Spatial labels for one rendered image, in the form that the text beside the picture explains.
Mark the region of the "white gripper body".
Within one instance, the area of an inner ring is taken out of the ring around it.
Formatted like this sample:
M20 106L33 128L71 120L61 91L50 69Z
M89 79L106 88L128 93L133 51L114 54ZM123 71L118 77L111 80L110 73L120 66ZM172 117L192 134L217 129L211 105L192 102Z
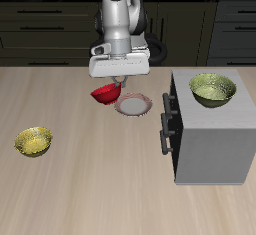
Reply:
M90 58L89 75L92 78L147 75L150 52L133 51L124 57L111 57L110 55L95 55Z

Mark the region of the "red bowl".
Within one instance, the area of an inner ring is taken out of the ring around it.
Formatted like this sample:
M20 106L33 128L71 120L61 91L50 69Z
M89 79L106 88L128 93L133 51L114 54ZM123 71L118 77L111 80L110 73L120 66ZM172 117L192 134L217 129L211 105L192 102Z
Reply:
M109 105L114 103L121 93L121 84L112 83L100 87L91 93L91 96L99 103Z

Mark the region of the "white plate with pink rim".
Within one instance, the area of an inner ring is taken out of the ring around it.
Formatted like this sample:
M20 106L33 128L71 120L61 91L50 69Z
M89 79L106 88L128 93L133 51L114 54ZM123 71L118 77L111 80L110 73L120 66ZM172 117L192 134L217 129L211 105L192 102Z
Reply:
M151 110L152 106L152 101L140 93L122 95L114 104L117 112L128 117L143 116Z

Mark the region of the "green bowl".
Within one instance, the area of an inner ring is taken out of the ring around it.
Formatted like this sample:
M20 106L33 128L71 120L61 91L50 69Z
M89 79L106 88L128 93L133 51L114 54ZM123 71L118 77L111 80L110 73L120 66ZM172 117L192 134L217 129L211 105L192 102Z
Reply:
M189 87L195 100L206 108L225 105L237 92L232 80L216 73L202 73L193 77Z

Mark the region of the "yellow bowl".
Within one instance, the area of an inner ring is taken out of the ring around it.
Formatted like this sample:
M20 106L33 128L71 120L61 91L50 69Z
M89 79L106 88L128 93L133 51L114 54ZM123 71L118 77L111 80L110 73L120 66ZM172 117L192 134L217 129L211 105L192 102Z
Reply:
M17 151L27 157L38 157L48 151L52 133L44 127L32 127L19 133L14 140Z

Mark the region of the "white cabinet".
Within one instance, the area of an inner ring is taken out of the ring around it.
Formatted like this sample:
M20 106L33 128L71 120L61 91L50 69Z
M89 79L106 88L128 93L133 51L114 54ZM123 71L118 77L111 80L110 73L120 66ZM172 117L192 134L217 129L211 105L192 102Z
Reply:
M189 87L191 79L209 69L172 71L183 131L175 183L238 185L256 154L256 105L235 69L215 69L232 80L237 92L225 105L206 108Z

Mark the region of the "grey kitchen drawer unit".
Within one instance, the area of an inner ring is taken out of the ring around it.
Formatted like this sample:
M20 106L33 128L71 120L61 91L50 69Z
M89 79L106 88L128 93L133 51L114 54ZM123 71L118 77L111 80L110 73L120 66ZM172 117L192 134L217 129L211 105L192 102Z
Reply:
M256 0L218 2L207 65L256 67Z

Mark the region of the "dark kitchen cupboards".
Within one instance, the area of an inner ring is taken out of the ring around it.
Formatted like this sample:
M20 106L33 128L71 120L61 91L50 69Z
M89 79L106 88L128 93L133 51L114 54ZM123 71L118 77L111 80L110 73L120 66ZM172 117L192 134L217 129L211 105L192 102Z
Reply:
M160 66L204 66L217 0L143 0ZM0 66L87 66L102 0L0 0Z

